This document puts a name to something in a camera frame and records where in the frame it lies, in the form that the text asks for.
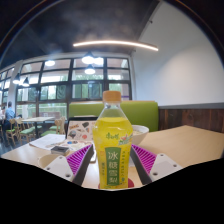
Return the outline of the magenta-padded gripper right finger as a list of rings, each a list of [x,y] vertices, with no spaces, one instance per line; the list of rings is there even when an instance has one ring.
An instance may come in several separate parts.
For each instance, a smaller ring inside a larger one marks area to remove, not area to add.
[[[137,145],[132,145],[130,156],[143,185],[150,184],[182,169],[166,154],[154,154]]]

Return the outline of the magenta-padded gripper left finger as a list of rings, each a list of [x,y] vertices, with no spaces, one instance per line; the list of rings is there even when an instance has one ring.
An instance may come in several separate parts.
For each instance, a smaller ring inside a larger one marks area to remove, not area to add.
[[[45,167],[45,170],[81,186],[93,155],[93,145],[90,144],[67,157],[59,155]]]

